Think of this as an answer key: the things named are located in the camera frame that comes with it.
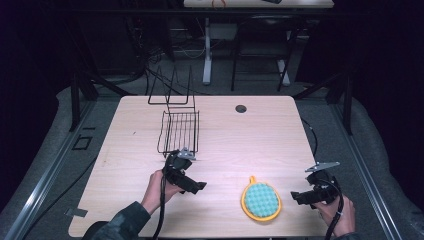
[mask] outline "metal wire rack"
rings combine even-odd
[[[154,101],[152,98],[158,81],[162,83],[164,101]],[[171,79],[162,75],[160,67],[155,74],[148,104],[166,105],[166,110],[162,114],[162,127],[157,145],[158,152],[162,153],[164,157],[176,149],[187,149],[193,156],[198,151],[199,111],[196,110],[194,92],[190,89],[192,81],[191,67],[186,86],[179,82],[176,68],[173,70]],[[181,94],[176,91],[175,87],[186,90],[185,97],[181,98]]]

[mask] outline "white desk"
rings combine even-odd
[[[245,113],[235,110],[247,107]],[[286,96],[196,96],[200,115],[197,160],[186,171],[207,182],[196,195],[177,194],[167,203],[160,237],[247,238],[324,236],[326,225],[309,206],[299,206],[290,191],[311,190],[305,177],[314,159],[299,114]],[[163,105],[148,105],[147,97],[122,98],[79,209],[69,228],[82,236],[96,221],[110,220],[133,201],[141,201],[149,175],[164,166],[157,152]],[[279,193],[283,208],[272,221],[256,222],[242,210],[240,198],[249,177],[268,182]],[[157,210],[140,236],[151,237]]]
[[[294,8],[294,9],[328,9],[334,5],[332,0],[282,0],[279,4],[269,3],[262,0],[184,0],[184,7],[187,8],[216,8],[225,10],[226,8]],[[209,85],[212,72],[212,53],[210,50],[210,24],[209,19],[205,20],[205,66],[203,70],[203,84]],[[280,70],[284,69],[284,63],[278,62]],[[284,85],[290,84],[288,75],[284,76]]]

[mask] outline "human hand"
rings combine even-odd
[[[153,212],[160,206],[160,194],[161,194],[161,182],[162,182],[162,170],[156,170],[150,175],[149,185],[147,186],[146,193],[144,194],[141,205],[152,215]],[[166,180],[165,186],[165,203],[167,203],[172,196],[176,193],[183,191],[180,187],[170,184]]]
[[[322,202],[313,204],[321,213],[321,216],[327,226],[330,226],[334,216],[336,215],[339,206],[339,199],[340,197],[337,197],[330,204],[325,204]],[[355,207],[353,206],[353,202],[344,195],[343,200],[344,206],[342,215],[340,216],[340,219],[333,230],[334,236],[336,237],[343,236],[355,231]]]

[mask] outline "person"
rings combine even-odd
[[[133,202],[126,208],[119,211],[110,222],[96,222],[87,230],[82,240],[127,240],[135,239],[138,233],[150,220],[150,216],[160,207],[160,186],[163,173],[156,170],[150,175],[141,202]],[[183,191],[180,187],[167,182],[165,187],[165,203],[176,193]],[[359,240],[360,236],[355,232],[355,208],[353,202],[343,196],[344,208],[333,234],[334,240]],[[329,225],[337,212],[339,198],[331,204],[315,203],[324,222]]]

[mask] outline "yellow pot holder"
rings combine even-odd
[[[241,197],[243,211],[257,221],[274,219],[281,211],[281,200],[277,191],[267,183],[258,183],[254,176]]]

